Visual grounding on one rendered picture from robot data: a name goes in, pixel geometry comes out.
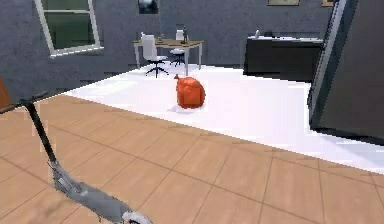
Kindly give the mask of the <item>orange bean bag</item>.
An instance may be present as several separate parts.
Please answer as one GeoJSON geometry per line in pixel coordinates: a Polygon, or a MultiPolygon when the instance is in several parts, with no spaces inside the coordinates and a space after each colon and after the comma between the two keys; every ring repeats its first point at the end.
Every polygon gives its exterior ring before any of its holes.
{"type": "Polygon", "coordinates": [[[179,77],[177,80],[177,104],[184,109],[194,109],[202,107],[205,101],[205,89],[203,85],[193,77],[179,77]]]}

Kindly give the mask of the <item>white office chair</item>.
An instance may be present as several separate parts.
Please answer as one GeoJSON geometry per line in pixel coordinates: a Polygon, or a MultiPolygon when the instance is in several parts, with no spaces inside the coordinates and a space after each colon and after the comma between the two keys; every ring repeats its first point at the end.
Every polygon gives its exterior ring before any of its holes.
{"type": "MultiPolygon", "coordinates": [[[[183,30],[177,30],[176,31],[176,39],[178,41],[183,41],[184,40],[184,31],[183,30]]],[[[170,51],[170,53],[175,57],[175,59],[173,60],[173,63],[175,65],[181,65],[182,63],[184,63],[184,53],[185,51],[181,48],[175,48],[175,49],[172,49],[170,51]]]]}
{"type": "Polygon", "coordinates": [[[164,60],[167,59],[167,56],[159,56],[157,54],[157,48],[155,44],[155,37],[153,35],[143,34],[141,36],[141,42],[143,46],[143,57],[150,64],[154,64],[154,67],[146,72],[148,75],[151,72],[155,72],[155,77],[158,77],[158,74],[163,71],[166,74],[168,72],[163,68],[159,67],[159,64],[164,64],[164,60]]]}

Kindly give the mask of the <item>wooden desk with white legs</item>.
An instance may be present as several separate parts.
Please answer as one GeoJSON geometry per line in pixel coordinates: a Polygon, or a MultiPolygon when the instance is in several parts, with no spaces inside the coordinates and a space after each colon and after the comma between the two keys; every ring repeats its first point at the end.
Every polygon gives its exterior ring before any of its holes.
{"type": "MultiPolygon", "coordinates": [[[[135,51],[135,59],[136,59],[136,65],[137,67],[140,67],[140,53],[139,48],[143,47],[143,41],[142,40],[134,40],[134,51],[135,51]]],[[[187,43],[183,43],[181,40],[174,40],[174,39],[162,39],[159,41],[157,38],[154,39],[154,45],[156,47],[161,48],[169,48],[169,49],[183,49],[185,51],[185,75],[189,75],[189,55],[190,50],[193,48],[198,49],[198,68],[201,68],[202,65],[202,53],[203,53],[203,41],[202,40],[191,40],[187,43]]]]}

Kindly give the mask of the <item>black low cabinet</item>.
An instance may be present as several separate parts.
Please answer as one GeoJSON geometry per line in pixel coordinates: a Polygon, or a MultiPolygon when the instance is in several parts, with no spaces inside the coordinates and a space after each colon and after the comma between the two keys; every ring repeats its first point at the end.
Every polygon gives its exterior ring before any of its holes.
{"type": "Polygon", "coordinates": [[[311,83],[322,46],[321,39],[248,38],[243,74],[311,83]]]}

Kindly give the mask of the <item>grey kick scooter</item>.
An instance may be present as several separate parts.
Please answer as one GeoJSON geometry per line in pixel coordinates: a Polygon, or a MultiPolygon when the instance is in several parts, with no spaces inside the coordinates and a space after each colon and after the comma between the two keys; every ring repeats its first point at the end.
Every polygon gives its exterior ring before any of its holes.
{"type": "Polygon", "coordinates": [[[18,107],[25,107],[27,109],[48,156],[48,165],[52,170],[55,189],[65,194],[72,201],[79,203],[95,213],[99,220],[104,218],[112,224],[153,224],[149,217],[135,211],[127,203],[85,182],[76,181],[61,166],[54,154],[49,138],[47,137],[34,105],[36,101],[47,94],[47,91],[43,91],[28,99],[20,99],[17,103],[0,109],[0,114],[12,111],[18,107]]]}

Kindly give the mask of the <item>white framed window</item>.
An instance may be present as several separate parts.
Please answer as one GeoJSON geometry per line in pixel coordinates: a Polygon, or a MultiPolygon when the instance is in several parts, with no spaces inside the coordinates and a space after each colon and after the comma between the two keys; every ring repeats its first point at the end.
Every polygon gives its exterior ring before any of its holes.
{"type": "Polygon", "coordinates": [[[94,0],[34,0],[51,58],[103,49],[94,0]]]}

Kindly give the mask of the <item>brown wooden furniture edge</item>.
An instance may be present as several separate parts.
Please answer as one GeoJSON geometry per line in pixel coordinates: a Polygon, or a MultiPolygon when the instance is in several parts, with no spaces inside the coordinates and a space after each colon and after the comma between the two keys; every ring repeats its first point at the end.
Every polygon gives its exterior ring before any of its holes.
{"type": "Polygon", "coordinates": [[[12,100],[8,94],[7,87],[0,76],[0,109],[3,109],[12,104],[12,100]]]}

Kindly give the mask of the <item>dark framed wall picture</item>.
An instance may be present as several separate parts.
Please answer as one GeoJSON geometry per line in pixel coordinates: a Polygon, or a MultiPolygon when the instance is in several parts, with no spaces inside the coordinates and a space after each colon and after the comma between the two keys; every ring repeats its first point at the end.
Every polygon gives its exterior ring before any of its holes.
{"type": "Polygon", "coordinates": [[[157,14],[158,4],[157,0],[138,0],[138,7],[140,14],[157,14]]]}

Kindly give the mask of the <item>green framed wall picture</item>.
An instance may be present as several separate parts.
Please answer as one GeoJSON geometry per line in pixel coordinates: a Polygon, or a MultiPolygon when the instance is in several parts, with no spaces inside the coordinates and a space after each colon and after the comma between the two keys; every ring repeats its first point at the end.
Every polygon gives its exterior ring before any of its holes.
{"type": "Polygon", "coordinates": [[[268,6],[298,6],[300,0],[268,0],[268,6]]]}

